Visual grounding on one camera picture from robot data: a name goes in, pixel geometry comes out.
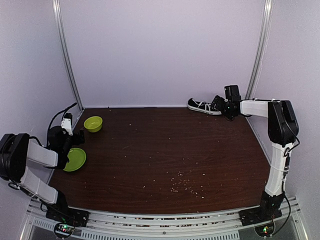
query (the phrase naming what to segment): dark wood surface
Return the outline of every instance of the dark wood surface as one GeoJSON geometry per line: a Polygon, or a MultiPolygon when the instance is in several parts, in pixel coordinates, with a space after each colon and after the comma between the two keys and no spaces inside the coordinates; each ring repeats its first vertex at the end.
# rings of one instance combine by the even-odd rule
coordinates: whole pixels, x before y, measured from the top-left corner
{"type": "Polygon", "coordinates": [[[260,203],[269,175],[244,117],[229,122],[187,108],[86,109],[103,118],[85,131],[86,163],[55,170],[50,185],[74,207],[136,214],[228,210],[260,203]]]}

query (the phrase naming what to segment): sneaker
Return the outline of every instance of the sneaker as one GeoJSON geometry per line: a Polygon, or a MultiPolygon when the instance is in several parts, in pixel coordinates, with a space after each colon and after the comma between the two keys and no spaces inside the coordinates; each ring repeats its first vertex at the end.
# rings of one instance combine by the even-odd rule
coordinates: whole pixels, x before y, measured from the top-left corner
{"type": "Polygon", "coordinates": [[[209,115],[221,115],[221,112],[214,108],[212,103],[205,101],[195,101],[190,98],[188,101],[188,108],[193,111],[202,112],[209,115]]]}

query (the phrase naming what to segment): green plate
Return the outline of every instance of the green plate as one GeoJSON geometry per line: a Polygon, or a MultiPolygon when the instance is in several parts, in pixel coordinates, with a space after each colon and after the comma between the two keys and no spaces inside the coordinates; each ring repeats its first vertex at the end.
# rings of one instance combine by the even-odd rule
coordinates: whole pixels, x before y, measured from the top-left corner
{"type": "Polygon", "coordinates": [[[68,153],[69,162],[65,165],[63,169],[66,172],[73,172],[81,168],[87,159],[86,152],[81,148],[71,148],[68,153]]]}

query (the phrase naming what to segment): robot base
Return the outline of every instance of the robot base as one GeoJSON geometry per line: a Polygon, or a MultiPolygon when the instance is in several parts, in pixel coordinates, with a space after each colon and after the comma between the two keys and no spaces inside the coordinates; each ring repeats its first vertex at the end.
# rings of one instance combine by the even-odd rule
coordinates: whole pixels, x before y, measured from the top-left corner
{"type": "MultiPolygon", "coordinates": [[[[250,209],[240,211],[239,216],[240,216],[242,226],[259,224],[259,223],[262,223],[265,221],[272,220],[271,218],[261,219],[259,217],[259,215],[261,215],[261,210],[262,210],[262,208],[259,206],[259,207],[250,208],[250,209]]],[[[282,216],[282,212],[279,209],[275,210],[273,212],[273,214],[274,214],[274,216],[273,216],[274,219],[280,218],[282,216]]]]}
{"type": "Polygon", "coordinates": [[[78,209],[73,209],[68,207],[68,215],[73,216],[73,218],[64,216],[57,211],[48,208],[48,211],[46,212],[45,217],[48,219],[55,220],[60,223],[65,223],[69,226],[74,226],[74,227],[86,227],[88,218],[89,218],[89,212],[84,211],[84,210],[78,210],[78,209]]]}

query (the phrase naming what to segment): yellow-green bowl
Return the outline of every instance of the yellow-green bowl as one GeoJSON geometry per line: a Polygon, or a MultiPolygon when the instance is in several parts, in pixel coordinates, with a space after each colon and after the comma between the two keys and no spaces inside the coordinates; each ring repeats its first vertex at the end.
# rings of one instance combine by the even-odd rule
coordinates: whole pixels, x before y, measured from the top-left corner
{"type": "Polygon", "coordinates": [[[102,128],[102,118],[99,116],[89,117],[84,122],[85,129],[90,133],[96,133],[102,128]]]}

